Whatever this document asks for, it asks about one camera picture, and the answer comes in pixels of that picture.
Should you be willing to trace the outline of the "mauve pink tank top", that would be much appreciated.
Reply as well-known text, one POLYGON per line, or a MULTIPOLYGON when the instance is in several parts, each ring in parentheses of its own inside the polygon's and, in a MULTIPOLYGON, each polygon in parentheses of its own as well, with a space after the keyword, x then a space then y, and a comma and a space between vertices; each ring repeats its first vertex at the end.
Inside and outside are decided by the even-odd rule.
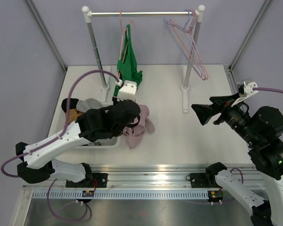
POLYGON ((123 131, 130 150, 136 148, 141 143, 146 132, 150 134, 155 132, 155 126, 149 119, 149 108, 146 105, 139 105, 139 107, 141 110, 139 123, 134 128, 126 127, 123 131))

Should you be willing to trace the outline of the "green tank top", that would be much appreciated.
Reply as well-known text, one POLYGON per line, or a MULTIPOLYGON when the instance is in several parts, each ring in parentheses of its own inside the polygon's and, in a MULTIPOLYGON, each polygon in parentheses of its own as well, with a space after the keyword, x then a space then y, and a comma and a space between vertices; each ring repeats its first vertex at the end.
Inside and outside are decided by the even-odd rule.
POLYGON ((117 69, 121 73, 120 79, 122 81, 134 81, 137 83, 137 87, 139 87, 140 83, 142 82, 142 71, 138 71, 137 68, 137 60, 132 46, 130 24, 128 24, 125 28, 128 29, 128 33, 125 32, 123 51, 122 51, 122 59, 124 59, 124 62, 118 60, 117 69))

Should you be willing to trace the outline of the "grey tank top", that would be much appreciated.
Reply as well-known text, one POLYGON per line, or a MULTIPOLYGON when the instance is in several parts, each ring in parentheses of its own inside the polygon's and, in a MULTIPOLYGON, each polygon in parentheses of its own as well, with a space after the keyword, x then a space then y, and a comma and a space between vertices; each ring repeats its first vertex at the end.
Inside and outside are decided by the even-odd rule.
POLYGON ((88 98, 84 101, 79 100, 76 104, 76 109, 79 112, 83 112, 83 113, 86 113, 90 109, 100 109, 102 107, 103 104, 94 98, 88 98))

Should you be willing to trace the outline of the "tan brown tank top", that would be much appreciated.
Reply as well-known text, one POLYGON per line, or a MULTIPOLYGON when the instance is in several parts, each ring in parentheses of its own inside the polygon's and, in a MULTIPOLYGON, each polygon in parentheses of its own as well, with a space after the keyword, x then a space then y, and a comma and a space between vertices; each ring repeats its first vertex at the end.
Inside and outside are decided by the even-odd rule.
POLYGON ((71 124, 73 121, 77 120, 79 116, 81 116, 83 112, 78 111, 77 109, 70 109, 69 110, 69 120, 67 121, 68 124, 71 124))

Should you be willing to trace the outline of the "black tank top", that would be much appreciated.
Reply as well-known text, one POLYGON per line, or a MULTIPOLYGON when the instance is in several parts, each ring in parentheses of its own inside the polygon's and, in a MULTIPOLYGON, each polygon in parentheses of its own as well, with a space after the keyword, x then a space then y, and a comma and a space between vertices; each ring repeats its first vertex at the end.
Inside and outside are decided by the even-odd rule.
MULTIPOLYGON (((69 109, 70 110, 71 109, 76 109, 76 105, 77 105, 78 101, 79 101, 79 99, 77 99, 77 98, 70 98, 70 100, 69 100, 69 109)), ((62 100, 61 108, 62 108, 64 113, 67 112, 67 98, 62 100)))

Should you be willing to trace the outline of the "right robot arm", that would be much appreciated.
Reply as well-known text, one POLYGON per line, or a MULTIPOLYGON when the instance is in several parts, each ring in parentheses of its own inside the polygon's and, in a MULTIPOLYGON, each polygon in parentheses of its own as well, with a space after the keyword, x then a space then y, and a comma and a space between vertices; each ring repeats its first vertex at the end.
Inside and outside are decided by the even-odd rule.
POLYGON ((248 211, 255 226, 283 226, 283 115, 279 109, 263 106, 253 116, 243 111, 239 94, 210 97, 210 105, 192 104, 201 125, 218 115, 213 122, 225 122, 249 146, 251 161, 265 183, 268 199, 264 199, 241 181, 234 179, 230 170, 220 162, 205 169, 205 182, 230 193, 248 211))

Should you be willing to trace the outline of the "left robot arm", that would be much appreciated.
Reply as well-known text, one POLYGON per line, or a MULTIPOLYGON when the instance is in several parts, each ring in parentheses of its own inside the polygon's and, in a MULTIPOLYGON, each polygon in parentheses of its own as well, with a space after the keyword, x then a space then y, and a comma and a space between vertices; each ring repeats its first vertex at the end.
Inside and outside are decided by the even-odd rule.
POLYGON ((126 127, 133 127, 140 120, 140 107, 132 100, 100 109, 90 109, 51 137, 29 145, 16 144, 22 162, 17 165, 17 175, 29 184, 49 178, 67 181, 67 187, 95 185, 92 170, 87 163, 72 164, 59 161, 57 156, 78 146, 118 137, 126 127))

